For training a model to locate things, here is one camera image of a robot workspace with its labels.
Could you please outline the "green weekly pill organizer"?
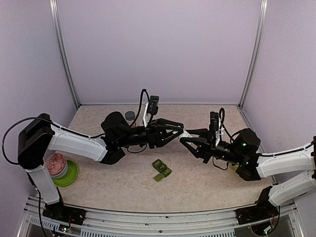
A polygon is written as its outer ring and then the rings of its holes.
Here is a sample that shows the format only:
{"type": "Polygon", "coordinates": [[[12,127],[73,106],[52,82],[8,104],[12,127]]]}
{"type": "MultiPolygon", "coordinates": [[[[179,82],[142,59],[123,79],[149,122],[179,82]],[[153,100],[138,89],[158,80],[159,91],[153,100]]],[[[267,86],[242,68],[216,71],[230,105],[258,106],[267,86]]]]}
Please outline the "green weekly pill organizer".
{"type": "Polygon", "coordinates": [[[152,166],[158,172],[158,174],[154,177],[156,182],[160,182],[172,173],[172,170],[160,159],[155,160],[152,163],[152,166]]]}

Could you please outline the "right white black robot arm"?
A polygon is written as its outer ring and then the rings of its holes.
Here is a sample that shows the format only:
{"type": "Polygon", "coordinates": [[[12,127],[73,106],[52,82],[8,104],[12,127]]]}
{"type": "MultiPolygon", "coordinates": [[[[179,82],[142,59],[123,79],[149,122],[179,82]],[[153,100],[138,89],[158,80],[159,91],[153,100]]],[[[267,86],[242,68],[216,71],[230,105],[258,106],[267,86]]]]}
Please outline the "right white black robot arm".
{"type": "Polygon", "coordinates": [[[186,130],[180,138],[182,143],[196,158],[208,163],[219,159],[237,167],[236,173],[245,181],[258,181],[276,174],[299,171],[295,177],[265,188],[253,207],[252,214],[257,219],[268,215],[272,206],[303,195],[316,188],[316,142],[311,141],[298,148],[261,154],[258,149],[261,140],[250,128],[229,135],[229,142],[223,140],[227,133],[224,126],[225,110],[210,112],[208,129],[186,130]]]}

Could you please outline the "orange pill bottle grey cap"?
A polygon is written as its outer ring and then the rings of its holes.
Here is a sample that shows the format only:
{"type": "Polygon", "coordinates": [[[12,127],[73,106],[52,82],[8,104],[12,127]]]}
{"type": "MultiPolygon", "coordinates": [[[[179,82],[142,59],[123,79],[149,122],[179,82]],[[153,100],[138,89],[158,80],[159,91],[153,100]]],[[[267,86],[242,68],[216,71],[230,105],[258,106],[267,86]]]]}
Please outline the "orange pill bottle grey cap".
{"type": "Polygon", "coordinates": [[[127,111],[125,113],[125,120],[129,124],[129,126],[132,128],[136,127],[135,118],[136,118],[136,115],[134,111],[127,111]]]}

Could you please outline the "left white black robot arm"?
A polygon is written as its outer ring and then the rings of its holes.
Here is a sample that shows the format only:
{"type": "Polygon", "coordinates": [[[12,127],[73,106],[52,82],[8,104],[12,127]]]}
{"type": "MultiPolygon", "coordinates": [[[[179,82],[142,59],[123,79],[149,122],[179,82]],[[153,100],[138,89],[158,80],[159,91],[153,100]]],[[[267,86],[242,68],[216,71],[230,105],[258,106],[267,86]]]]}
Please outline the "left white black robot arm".
{"type": "Polygon", "coordinates": [[[7,162],[26,170],[46,206],[56,218],[63,220],[69,208],[63,204],[61,194],[44,165],[46,151],[62,151],[112,165],[125,156],[124,147],[148,146],[160,148],[184,134],[181,123],[167,119],[144,120],[142,126],[133,127],[123,114],[115,111],[101,123],[103,134],[85,135],[57,123],[48,114],[29,117],[30,123],[19,133],[17,161],[7,162]]]}

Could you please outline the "small white pill bottle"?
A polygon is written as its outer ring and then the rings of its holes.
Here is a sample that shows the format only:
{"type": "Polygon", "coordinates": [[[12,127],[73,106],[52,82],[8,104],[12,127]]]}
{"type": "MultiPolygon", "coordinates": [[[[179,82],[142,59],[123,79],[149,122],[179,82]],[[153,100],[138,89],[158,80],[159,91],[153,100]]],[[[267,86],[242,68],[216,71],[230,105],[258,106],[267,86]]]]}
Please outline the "small white pill bottle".
{"type": "Polygon", "coordinates": [[[193,136],[186,130],[183,131],[181,135],[179,135],[179,138],[193,138],[193,136]]]}

